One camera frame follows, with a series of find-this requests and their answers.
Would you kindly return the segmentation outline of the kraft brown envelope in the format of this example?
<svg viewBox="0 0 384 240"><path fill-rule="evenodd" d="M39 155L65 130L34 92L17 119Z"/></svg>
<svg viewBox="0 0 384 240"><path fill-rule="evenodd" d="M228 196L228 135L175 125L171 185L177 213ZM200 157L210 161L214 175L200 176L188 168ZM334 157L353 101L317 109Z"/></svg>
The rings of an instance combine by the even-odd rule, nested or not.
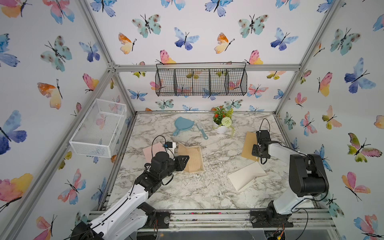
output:
<svg viewBox="0 0 384 240"><path fill-rule="evenodd" d="M257 144L258 141L256 133L247 132L241 156L248 160L258 162L260 158L252 155L253 146Z"/></svg>

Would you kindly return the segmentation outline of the pink envelope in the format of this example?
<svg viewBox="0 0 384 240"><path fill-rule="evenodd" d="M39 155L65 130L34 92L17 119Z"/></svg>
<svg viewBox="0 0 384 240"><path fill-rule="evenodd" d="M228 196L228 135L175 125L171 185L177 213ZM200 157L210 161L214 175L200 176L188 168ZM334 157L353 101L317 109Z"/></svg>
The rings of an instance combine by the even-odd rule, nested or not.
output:
<svg viewBox="0 0 384 240"><path fill-rule="evenodd" d="M156 153L165 151L166 150L162 143L156 143L153 146L149 146L143 149L143 153L147 163L151 163L151 160L156 155Z"/></svg>

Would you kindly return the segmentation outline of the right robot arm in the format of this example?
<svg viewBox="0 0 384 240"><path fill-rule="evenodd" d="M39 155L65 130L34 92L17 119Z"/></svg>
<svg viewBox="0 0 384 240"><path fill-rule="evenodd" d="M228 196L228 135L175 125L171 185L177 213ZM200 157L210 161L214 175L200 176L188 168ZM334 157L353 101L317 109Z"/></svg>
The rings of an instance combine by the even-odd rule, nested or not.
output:
<svg viewBox="0 0 384 240"><path fill-rule="evenodd" d="M292 228L289 218L301 203L329 192L323 160L319 155L303 154L278 141L271 140L267 130L256 132L258 143L253 146L252 155L269 160L277 158L289 164L289 188L265 210L250 212L253 228Z"/></svg>

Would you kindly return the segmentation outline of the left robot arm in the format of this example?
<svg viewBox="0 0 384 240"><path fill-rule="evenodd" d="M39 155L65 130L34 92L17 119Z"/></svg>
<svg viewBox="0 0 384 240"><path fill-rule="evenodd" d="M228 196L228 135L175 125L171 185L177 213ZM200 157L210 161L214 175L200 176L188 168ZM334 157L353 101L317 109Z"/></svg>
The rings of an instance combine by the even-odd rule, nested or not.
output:
<svg viewBox="0 0 384 240"><path fill-rule="evenodd" d="M77 224L68 239L124 240L145 225L154 227L156 209L147 200L164 185L164 178L182 172L189 159L189 156L171 158L167 152L156 153L118 202L90 223Z"/></svg>

